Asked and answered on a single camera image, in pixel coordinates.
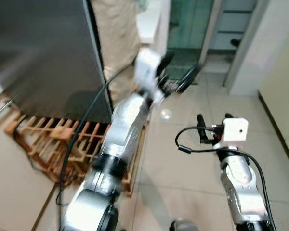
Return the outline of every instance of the beige floor tile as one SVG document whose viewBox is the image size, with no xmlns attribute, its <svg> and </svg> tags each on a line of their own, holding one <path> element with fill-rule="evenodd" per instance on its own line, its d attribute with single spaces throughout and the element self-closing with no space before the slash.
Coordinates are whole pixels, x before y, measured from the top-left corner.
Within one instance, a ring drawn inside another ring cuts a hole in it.
<svg viewBox="0 0 289 231">
<path fill-rule="evenodd" d="M 71 185 L 63 191 L 63 204 L 68 204 L 72 200 L 77 189 L 78 189 L 78 186 Z M 57 195 L 58 195 L 58 191 L 56 190 L 53 193 L 38 223 L 38 226 L 36 227 L 36 231 L 57 231 L 58 230 L 58 207 L 55 202 Z M 63 213 L 65 213 L 66 209 L 67 209 L 67 206 L 64 206 Z"/>
<path fill-rule="evenodd" d="M 156 107 L 151 122 L 172 124 L 194 124 L 196 115 L 202 113 L 210 119 L 209 101 L 205 88 L 190 86 L 183 94 L 173 94 L 161 106 Z"/>
<path fill-rule="evenodd" d="M 207 82 L 207 78 L 206 78 L 206 69 L 203 68 L 198 75 L 195 77 L 195 83 L 197 83 L 199 86 L 207 87 L 208 86 L 208 82 Z"/>
<path fill-rule="evenodd" d="M 289 204 L 271 202 L 271 210 L 276 229 L 289 231 Z"/>
<path fill-rule="evenodd" d="M 208 94 L 227 95 L 227 89 L 222 87 L 226 73 L 206 72 L 205 77 L 208 83 Z"/>
<path fill-rule="evenodd" d="M 210 54 L 204 69 L 208 72 L 227 73 L 229 71 L 232 55 Z"/>
<path fill-rule="evenodd" d="M 232 228 L 223 196 L 140 186 L 133 231 L 166 231 L 175 218 L 191 220 L 200 231 L 229 231 Z"/>
<path fill-rule="evenodd" d="M 221 123 L 225 113 L 249 121 L 249 131 L 274 132 L 258 98 L 229 95 L 208 95 L 214 123 Z"/>
<path fill-rule="evenodd" d="M 162 123 L 150 125 L 141 183 L 225 194 L 220 182 L 219 161 L 214 154 L 189 155 L 177 149 L 174 138 L 184 127 Z M 195 149 L 209 148 L 199 145 L 195 130 L 183 133 L 179 142 Z"/>
<path fill-rule="evenodd" d="M 0 97 L 0 108 L 4 97 Z M 31 230 L 53 183 L 30 166 L 24 150 L 4 133 L 18 115 L 13 109 L 0 114 L 0 228 Z"/>
<path fill-rule="evenodd" d="M 289 160 L 277 137 L 263 132 L 249 132 L 243 150 L 254 156 L 263 169 L 271 201 L 289 202 Z M 260 191 L 261 179 L 257 173 Z"/>
<path fill-rule="evenodd" d="M 138 185 L 135 185 L 132 197 L 129 198 L 124 194 L 121 194 L 120 198 L 115 203 L 116 208 L 119 210 L 119 219 L 116 227 L 117 231 L 122 229 L 126 229 L 128 231 L 132 230 L 138 187 Z"/>
</svg>

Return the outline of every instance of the doorway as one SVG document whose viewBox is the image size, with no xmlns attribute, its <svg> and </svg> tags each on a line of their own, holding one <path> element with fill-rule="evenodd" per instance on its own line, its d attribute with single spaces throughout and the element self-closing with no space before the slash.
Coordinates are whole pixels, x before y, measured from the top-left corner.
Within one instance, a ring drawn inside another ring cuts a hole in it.
<svg viewBox="0 0 289 231">
<path fill-rule="evenodd" d="M 214 0 L 172 0 L 168 51 L 175 56 L 167 72 L 179 80 L 200 58 Z"/>
<path fill-rule="evenodd" d="M 167 71 L 179 80 L 200 60 L 202 76 L 224 86 L 257 0 L 172 0 L 167 50 L 175 57 Z"/>
</svg>

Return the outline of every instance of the white wall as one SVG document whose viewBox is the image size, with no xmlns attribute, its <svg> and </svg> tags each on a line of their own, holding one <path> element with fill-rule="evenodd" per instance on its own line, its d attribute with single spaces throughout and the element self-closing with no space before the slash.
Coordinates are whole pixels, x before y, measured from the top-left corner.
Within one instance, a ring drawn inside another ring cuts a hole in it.
<svg viewBox="0 0 289 231">
<path fill-rule="evenodd" d="M 228 92 L 256 96 L 288 37 L 289 0 L 270 0 L 246 55 L 233 62 L 226 82 Z"/>
<path fill-rule="evenodd" d="M 164 55 L 167 50 L 170 9 L 171 0 L 161 0 L 161 12 L 158 30 L 155 35 L 154 43 L 151 45 L 151 47 L 162 55 Z"/>
<path fill-rule="evenodd" d="M 289 39 L 259 91 L 289 148 Z"/>
</svg>

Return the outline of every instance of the wooden slat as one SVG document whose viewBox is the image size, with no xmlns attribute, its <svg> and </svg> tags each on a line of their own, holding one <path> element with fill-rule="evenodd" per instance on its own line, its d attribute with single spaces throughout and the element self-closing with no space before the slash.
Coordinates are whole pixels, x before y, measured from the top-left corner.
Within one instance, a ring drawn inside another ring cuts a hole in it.
<svg viewBox="0 0 289 231">
<path fill-rule="evenodd" d="M 41 150 L 41 152 L 39 153 L 39 156 L 42 156 L 44 154 L 44 152 L 46 151 L 46 149 L 49 147 L 49 145 L 52 143 L 52 138 L 49 138 L 48 141 L 46 142 L 45 146 L 43 147 L 43 149 Z"/>
<path fill-rule="evenodd" d="M 102 145 L 102 140 L 99 140 L 98 143 L 97 143 L 97 145 L 96 145 L 96 147 L 95 147 L 95 149 L 94 149 L 94 151 L 93 151 L 93 153 L 92 153 L 92 156 L 91 156 L 91 158 L 90 158 L 90 162 L 91 162 L 91 161 L 93 160 L 93 158 L 98 154 L 98 151 L 99 151 L 101 145 Z"/>
<path fill-rule="evenodd" d="M 86 133 L 86 131 L 88 130 L 89 125 L 90 125 L 90 122 L 87 122 L 87 123 L 85 124 L 85 126 L 83 127 L 81 133 L 79 134 L 79 137 L 78 137 L 77 141 L 80 141 L 80 140 L 82 139 L 83 135 L 84 135 L 84 134 Z"/>
<path fill-rule="evenodd" d="M 47 124 L 45 125 L 44 128 L 49 128 L 49 127 L 53 124 L 53 122 L 54 122 L 54 118 L 51 118 L 51 119 L 47 122 Z M 41 136 L 41 135 L 44 135 L 45 132 L 46 132 L 46 131 L 41 131 L 39 135 L 40 135 L 40 136 Z"/>
<path fill-rule="evenodd" d="M 87 142 L 87 139 L 83 139 L 83 140 L 81 141 L 81 143 L 80 143 L 80 145 L 79 145 L 79 147 L 78 147 L 78 150 L 79 150 L 80 152 L 83 151 L 83 147 L 86 145 L 86 142 Z"/>
<path fill-rule="evenodd" d="M 106 131 L 104 132 L 104 135 L 101 137 L 101 138 L 102 138 L 102 143 L 104 142 L 105 136 L 106 136 L 106 134 L 107 134 L 107 132 L 108 132 L 108 129 L 110 128 L 110 125 L 111 125 L 111 124 L 108 124 L 108 125 L 107 125 Z"/>
<path fill-rule="evenodd" d="M 63 125 L 64 128 L 69 128 L 69 126 L 71 126 L 71 124 L 73 123 L 73 120 L 68 119 L 67 122 Z"/>
<path fill-rule="evenodd" d="M 57 158 L 55 159 L 54 164 L 53 164 L 54 172 L 56 171 L 57 168 L 61 168 L 60 162 L 61 162 L 61 159 L 64 158 L 63 152 L 64 152 L 64 148 L 63 148 L 63 146 L 61 145 L 61 146 L 59 147 L 58 151 L 57 151 Z"/>
<path fill-rule="evenodd" d="M 37 142 L 34 143 L 32 151 L 28 153 L 30 156 L 33 156 L 38 151 L 39 146 L 44 141 L 44 137 L 40 137 L 39 139 L 36 139 L 36 141 Z"/>
<path fill-rule="evenodd" d="M 56 127 L 61 126 L 64 122 L 64 119 L 60 119 L 59 122 L 57 123 Z M 51 150 L 51 152 L 48 155 L 48 160 L 50 160 L 50 158 L 54 155 L 54 152 L 58 149 L 59 145 L 60 145 L 61 141 L 57 141 L 57 143 L 54 145 L 53 149 Z"/>
<path fill-rule="evenodd" d="M 88 152 L 88 150 L 90 149 L 91 145 L 92 145 L 92 143 L 88 143 L 87 148 L 86 148 L 86 150 L 85 150 L 85 154 L 87 154 L 87 152 Z"/>
<path fill-rule="evenodd" d="M 34 123 L 35 120 L 36 120 L 36 117 L 35 117 L 35 116 L 31 117 L 31 118 L 29 119 L 29 121 L 26 123 L 26 125 L 25 125 L 23 128 L 20 129 L 20 134 L 23 135 L 24 132 L 25 132 L 25 130 L 26 130 L 26 128 L 27 128 L 27 127 L 30 127 L 30 126 Z"/>
<path fill-rule="evenodd" d="M 72 163 L 78 172 L 80 172 L 81 174 L 85 174 L 85 172 L 78 166 L 77 163 L 75 163 L 75 162 L 72 162 Z"/>
<path fill-rule="evenodd" d="M 60 158 L 59 158 L 58 164 L 57 164 L 56 168 L 54 169 L 54 172 L 57 172 L 57 173 L 59 173 L 59 171 L 61 171 L 61 167 L 62 167 L 62 163 L 63 163 L 63 159 L 64 159 L 64 157 L 61 157 L 61 156 L 59 156 L 59 157 Z"/>
<path fill-rule="evenodd" d="M 79 124 L 79 121 L 77 120 L 77 121 L 75 122 L 75 124 L 73 125 L 73 127 L 72 127 L 73 132 L 74 132 L 75 129 L 77 128 L 78 124 Z"/>
<path fill-rule="evenodd" d="M 96 133 L 97 133 L 99 127 L 100 127 L 100 124 L 97 123 L 97 124 L 95 125 L 95 128 L 94 128 L 94 130 L 93 130 L 93 133 L 92 133 L 92 135 L 91 135 L 91 137 L 90 137 L 90 139 L 89 139 L 89 143 L 91 143 L 91 142 L 93 141 L 94 136 L 96 135 Z"/>
<path fill-rule="evenodd" d="M 34 126 L 34 127 L 31 127 L 32 128 L 32 131 L 30 133 L 30 135 L 32 136 L 34 134 L 34 132 L 36 131 L 34 128 L 40 128 L 42 126 L 42 124 L 45 122 L 45 118 L 42 118 L 39 120 L 39 122 Z"/>
<path fill-rule="evenodd" d="M 85 154 L 81 152 L 75 145 L 72 148 L 71 157 L 69 157 L 69 161 L 83 161 Z"/>
<path fill-rule="evenodd" d="M 35 132 L 38 131 L 52 131 L 52 128 L 36 128 L 36 127 L 27 127 L 26 130 L 31 131 L 30 134 L 34 134 Z"/>
<path fill-rule="evenodd" d="M 53 162 L 54 160 L 57 158 L 56 153 L 53 153 L 53 155 L 49 158 L 47 164 L 49 165 L 47 168 L 47 171 L 50 171 L 52 166 L 53 166 Z"/>
<path fill-rule="evenodd" d="M 13 136 L 19 123 L 25 119 L 26 115 L 19 115 L 16 120 L 11 121 L 8 126 L 5 127 L 4 132 L 9 136 Z"/>
</svg>

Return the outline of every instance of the cable connector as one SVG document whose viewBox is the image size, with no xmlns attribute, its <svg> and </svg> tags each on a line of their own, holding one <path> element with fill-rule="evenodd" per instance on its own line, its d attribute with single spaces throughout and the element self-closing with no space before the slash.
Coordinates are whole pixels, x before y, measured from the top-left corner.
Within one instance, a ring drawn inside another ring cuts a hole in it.
<svg viewBox="0 0 289 231">
<path fill-rule="evenodd" d="M 216 125 L 216 126 L 212 127 L 212 131 L 216 135 L 223 135 L 224 128 L 225 128 L 224 125 Z"/>
<path fill-rule="evenodd" d="M 191 148 L 188 148 L 186 146 L 183 146 L 183 145 L 179 145 L 178 149 L 182 152 L 185 152 L 187 154 L 191 154 L 192 153 L 192 149 Z"/>
</svg>

